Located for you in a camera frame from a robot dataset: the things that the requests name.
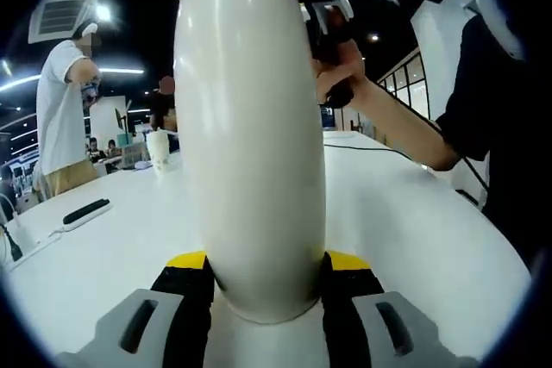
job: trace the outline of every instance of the ceiling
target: ceiling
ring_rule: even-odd
[[[30,13],[39,0],[14,0],[0,19],[0,59],[9,62],[12,77],[0,67],[0,85],[40,73],[41,65],[56,41],[27,44]],[[349,0],[355,12],[356,37],[366,56],[367,75],[378,79],[417,45],[410,18],[423,0]],[[132,108],[148,106],[157,80],[172,74],[173,32],[176,0],[102,0],[111,8],[112,23],[101,27],[102,46],[94,59],[114,67],[139,67],[144,74],[106,76],[101,85],[104,95],[125,95]],[[369,34],[379,40],[368,41]],[[0,126],[35,112],[35,82],[0,91]],[[23,134],[35,121],[20,122],[6,131]],[[32,144],[32,138],[14,141],[14,148]]]

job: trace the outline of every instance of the yellow part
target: yellow part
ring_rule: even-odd
[[[328,250],[331,257],[331,266],[334,271],[358,271],[360,269],[370,269],[370,265],[364,260],[341,252]]]
[[[183,269],[203,269],[205,263],[205,252],[192,252],[180,254],[172,258],[166,267],[179,267]]]

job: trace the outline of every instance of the white t-shirt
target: white t-shirt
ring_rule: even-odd
[[[83,58],[73,41],[62,41],[42,67],[36,91],[36,121],[39,163],[45,176],[86,159],[80,84],[66,82],[72,64]]]

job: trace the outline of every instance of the khaki pants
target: khaki pants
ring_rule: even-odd
[[[80,185],[89,183],[96,178],[97,171],[94,165],[88,159],[84,159],[77,164],[68,165],[48,174],[46,181],[48,187],[50,187],[52,197],[55,197]]]

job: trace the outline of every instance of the gray plastic piece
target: gray plastic piece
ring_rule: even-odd
[[[458,358],[441,342],[437,325],[398,292],[353,298],[367,334],[373,368],[471,368],[475,359]],[[396,315],[398,323],[386,323],[383,314]],[[401,347],[390,331],[406,331]]]
[[[56,358],[64,368],[157,368],[162,366],[166,336],[182,296],[153,290],[136,290],[104,315],[96,325],[92,342],[78,353],[63,352]],[[135,353],[122,348],[122,339],[144,303],[154,311]]]

